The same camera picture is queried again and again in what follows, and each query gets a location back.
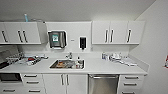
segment cabinet handle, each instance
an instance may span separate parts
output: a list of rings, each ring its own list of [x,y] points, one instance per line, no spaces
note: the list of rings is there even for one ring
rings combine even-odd
[[[24,35],[24,37],[25,37],[25,41],[28,42],[28,41],[27,41],[27,38],[26,38],[26,31],[23,31],[23,35]]]
[[[125,77],[125,79],[139,79],[138,77]]]
[[[37,77],[37,75],[31,75],[31,76],[25,75],[24,77]]]
[[[126,84],[126,83],[124,83],[124,86],[137,86],[137,84]]]
[[[105,42],[107,42],[107,33],[108,33],[108,30],[106,30],[106,41]]]
[[[111,41],[110,42],[112,41],[113,41],[113,30],[111,30]]]
[[[28,84],[38,84],[39,82],[27,82]]]
[[[122,92],[122,94],[135,94],[134,92],[132,92],[132,93],[124,93],[124,92]]]
[[[3,92],[15,92],[15,90],[3,90]]]
[[[69,85],[69,79],[68,79],[68,75],[67,75],[67,85]]]
[[[40,92],[40,90],[29,90],[29,92]]]
[[[63,74],[61,75],[62,85],[64,85]]]
[[[2,35],[3,35],[3,37],[4,37],[5,42],[8,42],[8,41],[6,40],[5,32],[4,32],[4,31],[2,31]]]
[[[130,35],[131,35],[131,30],[129,30],[128,39],[127,39],[127,43],[128,43],[128,42],[129,42],[129,40],[130,40]]]
[[[18,34],[19,34],[20,41],[23,42],[22,38],[21,38],[21,35],[20,35],[20,31],[18,31]]]

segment white wall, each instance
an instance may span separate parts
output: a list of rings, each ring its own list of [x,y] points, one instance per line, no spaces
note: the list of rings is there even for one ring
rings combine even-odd
[[[41,45],[20,45],[20,49],[26,53],[99,53],[121,52],[126,56],[129,52],[129,45],[92,45],[91,44],[91,22],[47,22],[47,30],[65,30],[67,33],[67,46],[62,50],[55,50],[49,47],[49,43]],[[79,48],[79,38],[86,37],[86,49]]]
[[[137,20],[146,20],[142,42],[131,55],[150,65],[141,94],[168,94],[168,0],[156,0]]]

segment paper towel dispenser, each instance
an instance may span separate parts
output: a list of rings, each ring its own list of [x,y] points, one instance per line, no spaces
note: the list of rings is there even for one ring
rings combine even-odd
[[[51,31],[48,32],[50,48],[64,48],[66,46],[66,32],[65,31]]]

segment sink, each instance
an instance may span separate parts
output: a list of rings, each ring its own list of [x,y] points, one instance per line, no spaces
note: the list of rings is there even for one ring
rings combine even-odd
[[[56,60],[50,68],[56,69],[83,69],[84,60]]]

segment faucet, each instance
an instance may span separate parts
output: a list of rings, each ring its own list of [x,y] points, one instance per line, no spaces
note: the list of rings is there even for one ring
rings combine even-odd
[[[69,52],[69,54],[66,56],[66,58],[72,59],[72,52]]]

